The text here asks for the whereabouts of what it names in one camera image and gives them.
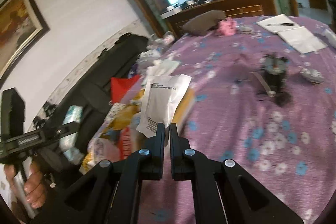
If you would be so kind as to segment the person's left hand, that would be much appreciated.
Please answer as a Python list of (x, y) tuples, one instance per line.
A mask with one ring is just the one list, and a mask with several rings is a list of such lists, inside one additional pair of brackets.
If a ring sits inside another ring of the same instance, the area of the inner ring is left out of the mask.
[[(14, 185), (14, 177), (17, 175), (17, 171), (13, 165), (5, 165), (4, 171), (6, 175), (6, 180), (10, 184), (11, 190), (17, 196), (18, 191)], [(26, 194), (26, 201), (32, 206), (32, 208), (37, 209), (44, 205), (47, 197), (47, 189), (43, 182), (43, 174), (41, 172), (38, 163), (33, 161), (30, 164), (31, 175), (24, 184), (24, 191)]]

